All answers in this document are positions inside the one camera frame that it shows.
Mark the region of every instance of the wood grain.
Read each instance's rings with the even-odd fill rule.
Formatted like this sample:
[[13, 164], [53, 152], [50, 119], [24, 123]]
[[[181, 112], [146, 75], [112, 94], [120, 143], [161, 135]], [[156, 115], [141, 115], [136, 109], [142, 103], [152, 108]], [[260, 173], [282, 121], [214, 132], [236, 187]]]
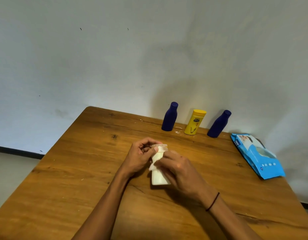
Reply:
[[[308, 239], [308, 215], [285, 178], [261, 180], [230, 140], [165, 132], [162, 121], [88, 107], [0, 208], [0, 240], [71, 239], [111, 182], [132, 142], [153, 137], [187, 156], [264, 239]], [[204, 209], [176, 191], [130, 180], [112, 239], [225, 239]]]

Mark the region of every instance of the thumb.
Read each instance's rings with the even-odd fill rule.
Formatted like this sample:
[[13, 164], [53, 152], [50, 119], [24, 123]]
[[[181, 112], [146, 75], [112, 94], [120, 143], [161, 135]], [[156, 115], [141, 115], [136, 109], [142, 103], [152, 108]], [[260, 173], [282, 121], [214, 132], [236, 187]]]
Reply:
[[158, 147], [154, 147], [145, 152], [142, 156], [142, 159], [148, 160], [151, 156], [154, 156], [158, 152]]

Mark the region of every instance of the blue packet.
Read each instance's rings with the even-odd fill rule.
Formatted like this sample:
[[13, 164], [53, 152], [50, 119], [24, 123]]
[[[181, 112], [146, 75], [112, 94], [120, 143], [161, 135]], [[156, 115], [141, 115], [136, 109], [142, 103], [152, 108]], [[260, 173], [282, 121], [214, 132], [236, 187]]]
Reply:
[[231, 139], [257, 175], [263, 179], [285, 176], [276, 156], [249, 134], [231, 134]]

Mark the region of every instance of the right hand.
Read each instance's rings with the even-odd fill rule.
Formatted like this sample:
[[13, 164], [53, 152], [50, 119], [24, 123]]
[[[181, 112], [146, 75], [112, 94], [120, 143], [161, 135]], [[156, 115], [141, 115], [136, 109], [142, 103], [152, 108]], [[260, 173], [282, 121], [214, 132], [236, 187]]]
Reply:
[[188, 158], [177, 152], [164, 152], [163, 157], [154, 165], [162, 171], [180, 192], [198, 202], [212, 203], [217, 191], [209, 186]]

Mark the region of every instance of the yellow bottle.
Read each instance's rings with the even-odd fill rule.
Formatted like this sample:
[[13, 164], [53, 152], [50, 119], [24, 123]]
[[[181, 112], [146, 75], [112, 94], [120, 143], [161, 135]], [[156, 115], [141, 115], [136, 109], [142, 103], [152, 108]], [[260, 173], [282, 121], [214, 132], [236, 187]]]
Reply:
[[190, 118], [184, 133], [188, 135], [195, 135], [205, 114], [206, 114], [206, 111], [204, 110], [194, 109], [192, 113], [192, 117]]

